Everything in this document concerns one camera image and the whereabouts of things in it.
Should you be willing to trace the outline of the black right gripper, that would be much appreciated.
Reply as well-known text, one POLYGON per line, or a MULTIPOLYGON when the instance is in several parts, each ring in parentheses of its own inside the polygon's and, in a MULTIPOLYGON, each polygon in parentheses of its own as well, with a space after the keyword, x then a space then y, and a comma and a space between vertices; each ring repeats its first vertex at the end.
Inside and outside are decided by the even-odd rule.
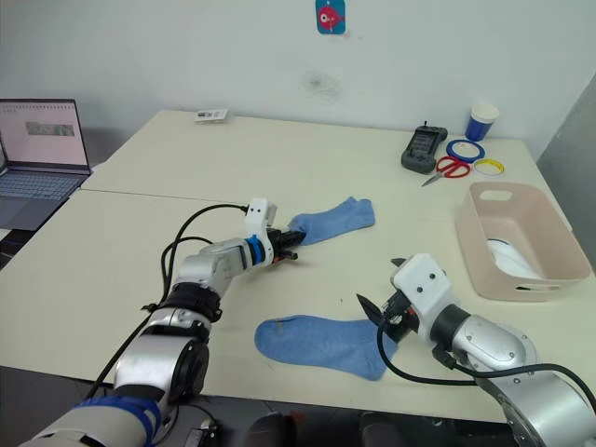
MULTIPOLYGON (((390 260, 396 267, 400 267, 406 261, 406 258, 390 260)), ((412 303, 402 291, 393 293, 383 304, 382 309, 359 293, 357 299, 368 320, 375 326, 380 326, 382 333, 396 344, 410 332, 417 332, 418 316, 413 310, 412 303)))

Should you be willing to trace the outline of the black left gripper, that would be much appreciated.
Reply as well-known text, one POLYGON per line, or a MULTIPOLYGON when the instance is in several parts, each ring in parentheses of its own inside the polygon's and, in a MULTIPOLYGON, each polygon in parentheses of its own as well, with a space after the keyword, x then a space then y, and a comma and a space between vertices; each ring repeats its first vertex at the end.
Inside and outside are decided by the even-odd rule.
POLYGON ((287 251, 286 248, 299 246, 305 238, 305 233, 292 230, 283 232, 280 229, 269 228, 267 230, 267 237, 273 251, 272 263, 275 264, 282 260, 295 261, 298 259, 296 252, 287 251))

